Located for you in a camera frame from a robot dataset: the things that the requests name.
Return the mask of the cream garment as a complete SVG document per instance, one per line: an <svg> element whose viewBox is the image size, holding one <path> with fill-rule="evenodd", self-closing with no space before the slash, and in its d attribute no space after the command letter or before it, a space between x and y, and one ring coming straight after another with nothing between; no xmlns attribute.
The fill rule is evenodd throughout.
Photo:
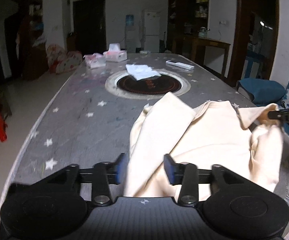
<svg viewBox="0 0 289 240"><path fill-rule="evenodd" d="M274 191L279 181L283 131L268 118L278 106L234 109L229 101L206 101L189 107L172 93L146 105L130 131L124 196L178 197L163 167L165 154L177 163L209 170L219 164ZM249 126L258 121L251 132Z"/></svg>

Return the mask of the blue sofa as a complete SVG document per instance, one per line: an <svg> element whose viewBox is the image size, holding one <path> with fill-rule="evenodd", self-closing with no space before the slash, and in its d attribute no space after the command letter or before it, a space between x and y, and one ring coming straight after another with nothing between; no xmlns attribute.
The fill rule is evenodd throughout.
<svg viewBox="0 0 289 240"><path fill-rule="evenodd" d="M245 78L237 83L237 90L243 89L246 96L257 106L276 103L280 110L287 109L281 105L281 100L289 89L289 83L283 87L280 83L270 80Z"/></svg>

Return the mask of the round black induction cooktop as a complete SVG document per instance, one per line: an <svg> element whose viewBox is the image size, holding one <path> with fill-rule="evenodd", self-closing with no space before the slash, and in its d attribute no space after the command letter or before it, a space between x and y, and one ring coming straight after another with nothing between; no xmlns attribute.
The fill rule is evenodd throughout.
<svg viewBox="0 0 289 240"><path fill-rule="evenodd" d="M171 92L175 96L186 94L191 84L181 75L165 69L159 69L160 76L137 81L126 70L109 76L105 89L120 98L132 100L160 99Z"/></svg>

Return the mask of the white remote control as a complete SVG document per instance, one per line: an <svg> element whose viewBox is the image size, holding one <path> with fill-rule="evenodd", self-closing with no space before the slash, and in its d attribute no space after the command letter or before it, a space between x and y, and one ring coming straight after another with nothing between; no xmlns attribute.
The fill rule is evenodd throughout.
<svg viewBox="0 0 289 240"><path fill-rule="evenodd" d="M166 61L166 64L168 64L170 66L177 67L177 68L185 69L185 70L193 70L194 69L193 65L182 63L182 62L174 62L174 61L168 60L168 61Z"/></svg>

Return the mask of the white paper on cooktop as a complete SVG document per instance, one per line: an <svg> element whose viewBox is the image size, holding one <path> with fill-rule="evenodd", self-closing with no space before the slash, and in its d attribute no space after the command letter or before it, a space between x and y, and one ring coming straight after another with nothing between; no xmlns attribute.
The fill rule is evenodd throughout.
<svg viewBox="0 0 289 240"><path fill-rule="evenodd" d="M126 64L126 70L136 81L158 77L161 74L146 64Z"/></svg>

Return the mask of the dark wooden side table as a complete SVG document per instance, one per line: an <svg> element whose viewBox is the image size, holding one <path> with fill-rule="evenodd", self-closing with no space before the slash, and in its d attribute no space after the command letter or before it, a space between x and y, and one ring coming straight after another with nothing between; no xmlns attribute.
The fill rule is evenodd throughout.
<svg viewBox="0 0 289 240"><path fill-rule="evenodd" d="M193 37L190 59L205 70L211 72L214 76L225 81L230 46L230 43L224 41ZM221 69L219 67L209 66L211 62L219 58L223 59Z"/></svg>

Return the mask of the small white pink tissue pack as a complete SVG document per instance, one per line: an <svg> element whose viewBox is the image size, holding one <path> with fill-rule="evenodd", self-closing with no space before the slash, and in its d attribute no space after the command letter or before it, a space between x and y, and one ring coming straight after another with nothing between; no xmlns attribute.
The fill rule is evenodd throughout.
<svg viewBox="0 0 289 240"><path fill-rule="evenodd" d="M84 55L84 61L88 68L100 68L106 66L106 58L104 55L94 53L92 55Z"/></svg>

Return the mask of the white pink tissue box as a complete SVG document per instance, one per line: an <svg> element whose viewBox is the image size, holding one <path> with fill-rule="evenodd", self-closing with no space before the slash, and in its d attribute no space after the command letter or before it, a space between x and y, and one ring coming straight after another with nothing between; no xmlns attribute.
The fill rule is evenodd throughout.
<svg viewBox="0 0 289 240"><path fill-rule="evenodd" d="M121 50L119 43L111 43L109 44L108 51L103 53L106 61L109 62L122 62L127 60L127 51Z"/></svg>

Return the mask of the floral fabric basket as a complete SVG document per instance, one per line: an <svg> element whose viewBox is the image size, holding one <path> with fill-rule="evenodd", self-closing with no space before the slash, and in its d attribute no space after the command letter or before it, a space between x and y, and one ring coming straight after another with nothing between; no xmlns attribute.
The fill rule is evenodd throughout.
<svg viewBox="0 0 289 240"><path fill-rule="evenodd" d="M61 74L76 70L83 57L79 51L66 51L58 44L50 44L47 48L49 72Z"/></svg>

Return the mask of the dark wooden shelf cabinet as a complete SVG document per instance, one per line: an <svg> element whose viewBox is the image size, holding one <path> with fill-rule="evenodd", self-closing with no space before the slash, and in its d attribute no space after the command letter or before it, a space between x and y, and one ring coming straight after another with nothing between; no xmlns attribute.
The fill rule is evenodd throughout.
<svg viewBox="0 0 289 240"><path fill-rule="evenodd" d="M168 0L166 48L189 54L191 39L208 28L209 0Z"/></svg>

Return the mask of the water dispenser with blue bottle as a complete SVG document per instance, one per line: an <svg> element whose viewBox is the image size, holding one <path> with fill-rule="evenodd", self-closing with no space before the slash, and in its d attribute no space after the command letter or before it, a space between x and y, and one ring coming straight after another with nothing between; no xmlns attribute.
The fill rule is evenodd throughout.
<svg viewBox="0 0 289 240"><path fill-rule="evenodd" d="M125 48L129 53L136 52L136 35L134 26L134 15L125 16Z"/></svg>

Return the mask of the white refrigerator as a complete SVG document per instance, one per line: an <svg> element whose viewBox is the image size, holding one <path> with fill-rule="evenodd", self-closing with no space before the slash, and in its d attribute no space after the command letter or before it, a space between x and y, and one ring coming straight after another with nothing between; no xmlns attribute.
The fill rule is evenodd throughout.
<svg viewBox="0 0 289 240"><path fill-rule="evenodd" d="M157 12L144 10L142 14L142 48L158 53L160 46L160 16Z"/></svg>

